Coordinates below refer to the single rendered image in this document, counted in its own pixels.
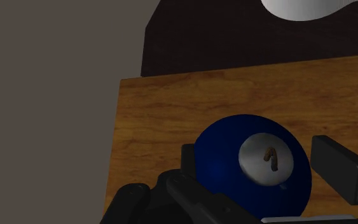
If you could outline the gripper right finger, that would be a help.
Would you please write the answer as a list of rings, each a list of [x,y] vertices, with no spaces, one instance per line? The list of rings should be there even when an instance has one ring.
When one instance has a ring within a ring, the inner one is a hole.
[[[351,206],[358,206],[358,154],[328,136],[313,136],[312,169]]]

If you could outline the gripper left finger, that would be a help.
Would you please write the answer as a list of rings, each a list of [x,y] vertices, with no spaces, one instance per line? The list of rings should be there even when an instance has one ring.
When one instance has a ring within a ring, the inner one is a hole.
[[[193,144],[181,146],[181,167],[159,174],[156,186],[129,183],[116,192],[100,224],[261,224],[222,193],[196,179]]]

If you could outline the blue billiard ball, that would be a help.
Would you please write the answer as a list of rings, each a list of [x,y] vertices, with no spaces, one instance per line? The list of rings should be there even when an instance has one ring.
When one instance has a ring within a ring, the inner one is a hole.
[[[312,189],[307,155],[283,126],[233,115],[207,127],[194,145],[196,180],[258,219],[300,216]]]

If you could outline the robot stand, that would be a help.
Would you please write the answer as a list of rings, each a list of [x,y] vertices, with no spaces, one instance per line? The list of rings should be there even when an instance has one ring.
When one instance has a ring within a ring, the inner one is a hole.
[[[145,30],[141,76],[358,55],[358,2],[292,22],[261,0],[160,0]]]

